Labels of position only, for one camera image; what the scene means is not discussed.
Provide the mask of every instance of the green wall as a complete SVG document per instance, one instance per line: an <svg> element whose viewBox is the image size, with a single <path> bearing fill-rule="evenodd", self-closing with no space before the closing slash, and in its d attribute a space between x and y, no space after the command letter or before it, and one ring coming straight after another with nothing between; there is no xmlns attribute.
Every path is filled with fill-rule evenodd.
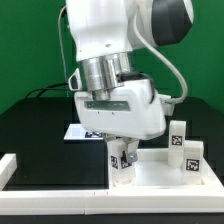
<svg viewBox="0 0 224 224"><path fill-rule="evenodd" d="M192 0L195 22L178 45L159 48L184 74L189 96L203 98L224 114L223 0ZM0 0L0 113L27 92L63 82L57 19L63 0ZM62 22L68 73L74 44ZM180 88L168 69L146 50L135 53L136 67L148 72L161 93L178 96Z"/></svg>

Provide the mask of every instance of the white cube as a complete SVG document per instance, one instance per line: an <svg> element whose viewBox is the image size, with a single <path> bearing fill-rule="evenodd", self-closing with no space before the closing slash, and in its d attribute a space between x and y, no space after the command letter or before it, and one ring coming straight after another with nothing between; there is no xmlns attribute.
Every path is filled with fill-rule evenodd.
<svg viewBox="0 0 224 224"><path fill-rule="evenodd" d="M185 141L183 184L202 184L204 145L201 141Z"/></svg>
<svg viewBox="0 0 224 224"><path fill-rule="evenodd" d="M183 164L186 121L171 121L169 128L168 164L180 168Z"/></svg>

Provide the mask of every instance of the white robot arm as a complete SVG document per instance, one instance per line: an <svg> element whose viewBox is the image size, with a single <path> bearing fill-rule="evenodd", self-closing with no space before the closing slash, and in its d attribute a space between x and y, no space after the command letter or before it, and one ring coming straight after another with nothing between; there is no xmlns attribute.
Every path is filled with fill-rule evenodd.
<svg viewBox="0 0 224 224"><path fill-rule="evenodd" d="M166 123L159 94L148 76L135 71L132 51L144 48L144 41L150 47L180 42L193 23L191 0L66 0L66 5L80 65L76 76L87 85L75 93L80 121L106 139L123 138L133 163L137 155L129 146L162 135Z"/></svg>

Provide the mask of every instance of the black surface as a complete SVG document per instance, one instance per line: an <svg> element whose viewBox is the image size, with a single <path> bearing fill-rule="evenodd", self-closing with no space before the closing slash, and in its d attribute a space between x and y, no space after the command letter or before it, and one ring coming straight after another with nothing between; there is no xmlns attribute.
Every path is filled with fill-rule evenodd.
<svg viewBox="0 0 224 224"><path fill-rule="evenodd" d="M170 120L187 121L187 139L202 140L205 158L224 176L224 117L203 100L188 98ZM26 99L0 115L0 149L16 153L18 169L5 190L107 188L104 142L64 143L68 125L78 123L72 98ZM140 147L167 147L168 131ZM95 216L0 216L0 223L223 224L224 214L135 214Z"/></svg>
<svg viewBox="0 0 224 224"><path fill-rule="evenodd" d="M1 216L4 224L223 224L223 214Z"/></svg>
<svg viewBox="0 0 224 224"><path fill-rule="evenodd" d="M72 122L72 98L21 100L0 116L1 152L16 153L18 164L5 190L107 187L104 142L64 142Z"/></svg>

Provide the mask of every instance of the metal cylinder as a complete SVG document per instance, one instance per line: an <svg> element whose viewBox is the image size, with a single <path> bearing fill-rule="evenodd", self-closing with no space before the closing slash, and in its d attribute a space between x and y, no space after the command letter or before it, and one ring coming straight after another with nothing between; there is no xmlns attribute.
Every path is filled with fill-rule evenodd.
<svg viewBox="0 0 224 224"><path fill-rule="evenodd" d="M94 91L96 100L109 100L109 91L122 86L117 75L121 72L131 72L132 60L130 53L119 53L91 58L82 61L82 68L88 91Z"/></svg>

